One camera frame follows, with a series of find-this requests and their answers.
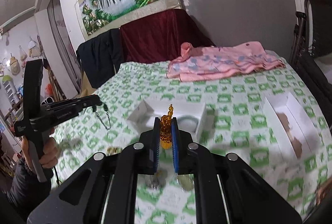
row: white cardboard box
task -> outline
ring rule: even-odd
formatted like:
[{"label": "white cardboard box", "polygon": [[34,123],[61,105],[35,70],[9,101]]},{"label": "white cardboard box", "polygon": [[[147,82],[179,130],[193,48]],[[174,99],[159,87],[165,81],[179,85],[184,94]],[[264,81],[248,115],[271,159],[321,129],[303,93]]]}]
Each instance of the white cardboard box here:
[{"label": "white cardboard box", "polygon": [[[265,97],[263,112],[277,139],[284,161],[303,161],[320,147],[321,140],[316,128],[291,93]],[[284,113],[287,116],[291,134],[302,144],[302,155],[299,159],[295,155],[293,146],[277,113]]]},{"label": "white cardboard box", "polygon": [[[144,131],[153,129],[154,119],[167,115],[169,105],[172,104],[173,117],[177,118],[180,130],[188,131],[194,142],[199,142],[206,118],[205,103],[190,103],[181,101],[163,101],[163,100],[143,100],[127,118],[128,125],[141,134]],[[181,127],[182,119],[186,117],[195,118],[197,127],[195,131]]]}]

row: pink blanket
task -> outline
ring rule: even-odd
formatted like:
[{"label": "pink blanket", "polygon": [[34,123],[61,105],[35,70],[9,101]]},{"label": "pink blanket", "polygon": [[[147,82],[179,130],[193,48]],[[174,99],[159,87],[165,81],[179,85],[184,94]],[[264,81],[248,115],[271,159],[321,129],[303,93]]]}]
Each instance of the pink blanket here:
[{"label": "pink blanket", "polygon": [[258,41],[235,47],[198,47],[188,42],[181,45],[181,56],[168,65],[168,78],[183,82],[216,80],[238,73],[285,67],[275,56],[268,55]]}]

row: cardboard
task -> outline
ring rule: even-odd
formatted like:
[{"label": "cardboard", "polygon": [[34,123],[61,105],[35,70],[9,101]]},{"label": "cardboard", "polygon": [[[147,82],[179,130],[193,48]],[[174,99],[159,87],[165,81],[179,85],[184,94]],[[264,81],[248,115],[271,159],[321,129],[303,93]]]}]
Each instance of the cardboard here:
[{"label": "cardboard", "polygon": [[[303,161],[320,147],[321,140],[316,128],[291,93],[265,97],[263,111],[268,125],[273,130],[284,161]],[[292,146],[292,142],[293,145],[298,142],[291,142],[289,136],[298,140],[302,145],[302,153],[298,157]]]},{"label": "cardboard", "polygon": [[127,123],[131,129],[139,134],[151,130],[154,119],[167,115],[170,104],[173,105],[173,117],[177,118],[179,129],[189,132],[193,141],[198,142],[206,118],[205,103],[143,100],[127,118]]}]

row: bedsheet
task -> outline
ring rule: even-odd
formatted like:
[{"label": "bedsheet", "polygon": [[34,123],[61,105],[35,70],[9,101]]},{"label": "bedsheet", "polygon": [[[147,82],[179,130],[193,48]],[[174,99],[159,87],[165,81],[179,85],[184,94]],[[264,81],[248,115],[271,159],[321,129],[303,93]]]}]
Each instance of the bedsheet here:
[{"label": "bedsheet", "polygon": [[[283,61],[284,69],[189,83],[167,79],[168,62],[122,64],[118,74],[96,91],[108,105],[111,130],[105,130],[92,108],[56,129],[54,138],[61,148],[56,166],[60,180],[66,180],[94,153],[106,153],[109,146],[124,148],[136,142],[139,133],[129,128],[126,118],[143,99],[205,102],[207,119],[200,144],[216,154],[238,154],[302,217],[305,216],[318,184],[332,173],[332,138],[315,98]],[[297,98],[322,140],[316,154],[296,166],[283,162],[273,129],[262,111],[265,95],[283,92],[290,92]],[[108,124],[102,108],[97,111]],[[183,192],[176,183],[172,150],[160,150],[159,167],[166,171],[167,184],[157,191],[138,184],[135,223],[196,223],[195,194],[194,191]]]}]

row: dark red velvet curtain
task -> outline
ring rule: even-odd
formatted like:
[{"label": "dark red velvet curtain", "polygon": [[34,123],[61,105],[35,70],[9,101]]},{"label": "dark red velvet curtain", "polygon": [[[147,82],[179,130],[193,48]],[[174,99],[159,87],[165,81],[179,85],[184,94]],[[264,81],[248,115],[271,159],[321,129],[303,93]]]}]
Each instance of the dark red velvet curtain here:
[{"label": "dark red velvet curtain", "polygon": [[185,10],[167,10],[132,21],[120,28],[124,62],[154,63],[180,56],[180,46],[211,46]]}]

